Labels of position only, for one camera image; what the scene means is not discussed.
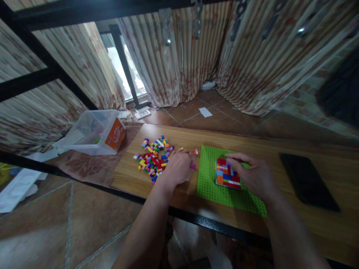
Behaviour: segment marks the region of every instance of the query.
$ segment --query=left hand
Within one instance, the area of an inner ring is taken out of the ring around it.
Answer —
[[[188,150],[173,151],[162,176],[175,188],[191,178],[194,171],[190,168],[191,164],[194,164],[194,155],[189,154]]]

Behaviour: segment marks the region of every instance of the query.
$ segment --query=plastic storage box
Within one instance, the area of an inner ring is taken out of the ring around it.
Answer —
[[[89,155],[113,155],[120,149],[125,134],[117,110],[90,110],[80,116],[60,147]]]

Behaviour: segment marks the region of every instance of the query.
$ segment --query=black metal frame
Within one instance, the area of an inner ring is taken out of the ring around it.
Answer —
[[[221,2],[224,0],[203,0],[204,4]],[[16,78],[0,84],[0,102],[19,95],[23,92],[48,83],[54,79],[61,79],[62,82],[91,110],[97,107],[82,92],[78,85],[53,59],[43,45],[35,38],[30,31],[43,30],[47,28],[73,25],[85,22],[100,21],[122,16],[139,15],[149,12],[157,12],[163,8],[183,8],[193,6],[192,0],[165,1],[165,0],[62,0],[47,3],[41,6],[13,12],[0,0],[0,18],[17,34],[20,39],[46,64],[47,68],[20,78]],[[137,98],[132,77],[129,72],[125,52],[120,40],[120,30],[118,26],[111,26],[110,32],[115,41],[116,49],[119,53],[126,78],[128,80],[134,101]],[[0,151],[0,162],[8,163],[23,168],[33,169],[49,174],[68,177],[82,184],[105,191],[107,193],[128,199],[130,201],[144,204],[145,199],[116,189],[106,188],[96,184],[79,181],[58,167],[33,161],[15,154]],[[270,251],[271,245],[268,238],[255,235],[253,233],[189,213],[174,207],[169,208],[169,214],[187,222],[209,228],[231,238],[244,241],[250,245]],[[332,268],[352,268],[342,263],[328,260]]]

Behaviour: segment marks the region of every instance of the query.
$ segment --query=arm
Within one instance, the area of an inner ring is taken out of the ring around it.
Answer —
[[[137,216],[112,268],[158,268],[174,189],[188,180],[194,155],[174,151]]]
[[[330,268],[304,223],[276,185],[269,165],[243,153],[226,154],[244,184],[266,205],[276,268]],[[244,169],[239,162],[251,167]]]

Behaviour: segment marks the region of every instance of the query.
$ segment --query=curtain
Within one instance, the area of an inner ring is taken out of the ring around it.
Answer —
[[[116,70],[94,22],[33,34],[99,109],[125,109]]]
[[[7,1],[13,10],[47,1]],[[125,108],[95,23],[36,31],[34,35],[99,109]],[[10,80],[45,64],[0,21],[0,81]],[[28,155],[46,151],[62,138],[87,108],[60,80],[0,103],[0,149]]]
[[[61,80],[1,102],[0,149],[25,156],[45,152],[86,110]]]
[[[232,2],[208,4],[201,34],[193,36],[193,8],[172,11],[171,45],[165,45],[158,12],[117,20],[150,101],[177,106],[195,97],[215,67]]]
[[[0,55],[0,83],[46,67],[2,20],[0,20]]]
[[[262,41],[275,2],[249,1],[234,42],[230,42],[236,19],[232,14],[218,72],[213,76],[223,97],[240,111],[256,116],[279,105],[331,55],[351,42],[345,37],[358,12],[355,1],[331,1],[313,33],[298,38],[297,31],[314,10],[316,1],[288,1],[269,37]]]

